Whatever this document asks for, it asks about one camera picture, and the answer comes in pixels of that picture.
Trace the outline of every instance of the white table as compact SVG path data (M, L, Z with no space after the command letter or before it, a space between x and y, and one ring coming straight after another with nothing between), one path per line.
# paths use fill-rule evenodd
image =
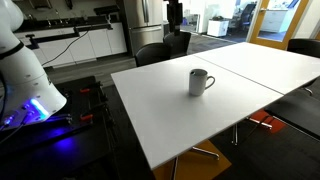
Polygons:
M194 54L281 94L320 75L320 59L250 43Z
M200 97L188 94L189 73L216 78ZM151 169L282 97L194 56L112 74Z

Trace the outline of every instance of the chair backrest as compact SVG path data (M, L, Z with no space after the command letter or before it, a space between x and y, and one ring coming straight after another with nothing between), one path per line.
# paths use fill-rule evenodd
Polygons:
M170 59L171 48L164 43L151 43L139 49L134 56L137 67Z
M180 32L179 36L175 36L174 33L164 36L163 42L171 46L171 58L187 55L190 38L190 32Z
M247 6L244 8L244 10L241 13L242 24L250 24L251 14L255 7L256 7L256 4L247 4Z
M316 39L290 39L287 51L320 58L320 41Z

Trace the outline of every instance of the blue light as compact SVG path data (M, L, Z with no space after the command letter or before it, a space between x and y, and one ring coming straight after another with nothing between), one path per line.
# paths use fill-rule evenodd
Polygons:
M49 115L48 111L46 111L44 107L37 100L31 99L30 102L39 112L41 119L44 119Z

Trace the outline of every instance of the refrigerator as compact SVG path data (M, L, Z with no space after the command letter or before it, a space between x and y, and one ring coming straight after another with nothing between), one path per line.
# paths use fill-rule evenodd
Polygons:
M163 42L163 0L116 0L129 53L144 45Z

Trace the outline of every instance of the chair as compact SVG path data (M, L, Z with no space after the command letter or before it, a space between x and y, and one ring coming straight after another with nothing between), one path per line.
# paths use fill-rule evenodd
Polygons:
M315 39L290 39L287 51L320 58L320 41ZM312 97L313 92L308 88L308 86L312 85L316 80L317 79L283 96L267 106L264 110L271 117L283 121L320 141L320 131L314 128L320 126L320 111L318 110L320 108L320 101ZM302 89L307 91L309 95L302 93ZM266 116L260 122L247 118L258 123L248 136L270 116ZM234 126L233 138L233 143L237 145L237 125Z
M134 56L137 67L169 60L170 46L164 43L151 43L141 47Z
M175 36L174 33L164 36L163 42L171 46L171 58L187 55L190 38L190 32L180 32L179 36Z
M244 30L250 26L252 19L252 11L256 8L256 4L247 4L240 16L240 27Z

